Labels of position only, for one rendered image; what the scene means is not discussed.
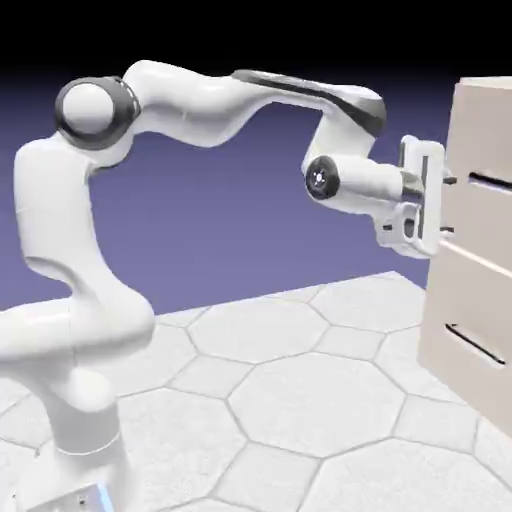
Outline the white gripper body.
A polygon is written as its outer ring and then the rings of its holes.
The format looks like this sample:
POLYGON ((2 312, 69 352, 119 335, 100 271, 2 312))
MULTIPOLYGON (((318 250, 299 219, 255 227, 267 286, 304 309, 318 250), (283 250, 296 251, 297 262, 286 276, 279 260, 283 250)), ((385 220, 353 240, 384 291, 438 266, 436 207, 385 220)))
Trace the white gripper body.
POLYGON ((405 135, 400 143, 403 178, 400 216, 409 257, 432 257, 441 238, 441 201, 445 177, 445 149, 434 141, 405 135))

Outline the beige drawer front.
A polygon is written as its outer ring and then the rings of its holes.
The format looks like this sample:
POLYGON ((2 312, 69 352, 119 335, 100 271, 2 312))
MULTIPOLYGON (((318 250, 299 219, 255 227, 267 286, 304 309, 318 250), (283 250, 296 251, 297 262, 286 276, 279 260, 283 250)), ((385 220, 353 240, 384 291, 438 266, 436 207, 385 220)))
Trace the beige drawer front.
POLYGON ((443 187, 443 224, 454 228, 430 271, 451 249, 512 278, 512 192, 468 182, 478 172, 512 182, 512 83, 498 77, 462 79, 455 86, 446 146, 457 177, 443 187))
POLYGON ((512 437, 512 278, 457 256, 429 269, 418 362, 512 437), (500 366, 445 329, 458 323, 498 348, 500 366))

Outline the beige wooden cabinet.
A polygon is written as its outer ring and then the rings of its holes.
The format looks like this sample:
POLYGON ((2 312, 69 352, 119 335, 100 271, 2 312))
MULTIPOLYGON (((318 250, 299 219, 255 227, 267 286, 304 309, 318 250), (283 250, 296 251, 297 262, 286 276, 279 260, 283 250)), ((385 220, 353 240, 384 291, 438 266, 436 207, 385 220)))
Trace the beige wooden cabinet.
POLYGON ((455 86, 418 361, 512 437, 512 76, 455 86))

